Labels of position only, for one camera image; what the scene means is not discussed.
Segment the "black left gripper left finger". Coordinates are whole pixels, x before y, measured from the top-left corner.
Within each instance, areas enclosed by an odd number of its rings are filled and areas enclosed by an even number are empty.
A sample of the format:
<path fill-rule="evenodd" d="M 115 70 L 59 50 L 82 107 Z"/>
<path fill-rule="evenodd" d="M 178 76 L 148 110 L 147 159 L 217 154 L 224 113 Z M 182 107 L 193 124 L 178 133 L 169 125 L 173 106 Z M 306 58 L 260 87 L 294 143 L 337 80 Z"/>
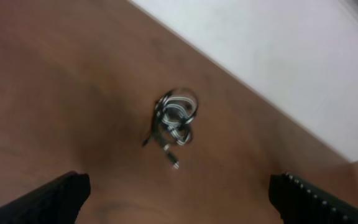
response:
<path fill-rule="evenodd" d="M 88 174 L 68 172 L 0 207 L 0 224 L 74 224 L 91 193 Z"/>

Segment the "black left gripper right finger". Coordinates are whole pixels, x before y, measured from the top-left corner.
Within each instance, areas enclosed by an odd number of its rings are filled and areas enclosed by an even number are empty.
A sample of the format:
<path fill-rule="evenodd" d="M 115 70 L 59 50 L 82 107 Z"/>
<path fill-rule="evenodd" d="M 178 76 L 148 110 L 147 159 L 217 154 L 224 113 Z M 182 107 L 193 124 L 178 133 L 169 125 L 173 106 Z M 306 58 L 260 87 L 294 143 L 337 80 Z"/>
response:
<path fill-rule="evenodd" d="M 291 173 L 270 176 L 268 198 L 284 224 L 358 224 L 358 208 Z"/>

